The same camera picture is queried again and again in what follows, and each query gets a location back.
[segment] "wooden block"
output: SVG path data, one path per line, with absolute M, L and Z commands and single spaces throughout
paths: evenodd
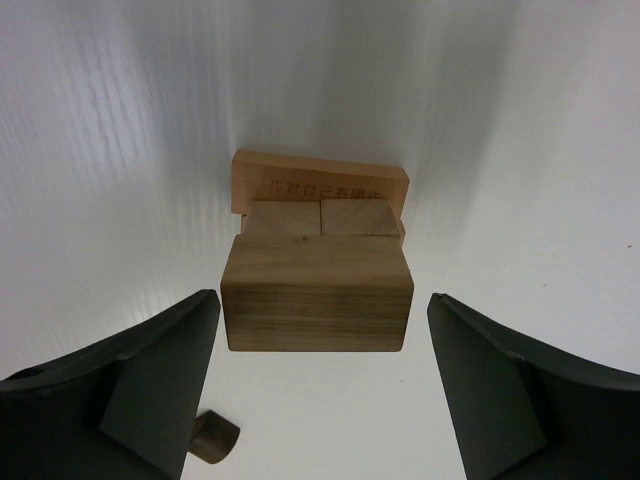
M 323 200 L 323 235 L 381 235 L 400 239 L 398 220 L 386 200 Z
M 386 198 L 399 217 L 409 177 L 399 167 L 238 150 L 231 165 L 231 211 L 255 200 L 319 202 L 323 198 Z
M 398 219 L 398 227 L 400 228 L 400 245 L 404 245 L 404 237 L 407 236 L 407 230 L 404 228 L 404 223 L 402 223 L 402 219 Z
M 398 351 L 413 280 L 393 237 L 236 236 L 221 282 L 234 351 Z
M 320 203 L 253 202 L 243 233 L 320 235 Z

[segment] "small wooden piece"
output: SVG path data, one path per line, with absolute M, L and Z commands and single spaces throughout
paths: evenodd
M 221 282 L 234 351 L 399 351 L 413 280 L 394 237 L 243 234 Z
M 404 228 L 401 218 L 398 219 L 398 228 L 400 228 L 400 245 L 404 245 L 404 237 L 407 236 L 407 230 Z
M 231 211 L 247 214 L 256 200 L 319 202 L 385 198 L 400 217 L 409 177 L 399 167 L 238 150 L 231 165 Z
M 240 428 L 209 410 L 196 418 L 189 452 L 207 463 L 215 464 L 229 455 L 239 436 Z
M 320 204 L 253 202 L 242 232 L 320 235 Z
M 398 220 L 386 200 L 323 200 L 323 235 L 380 235 L 400 240 Z

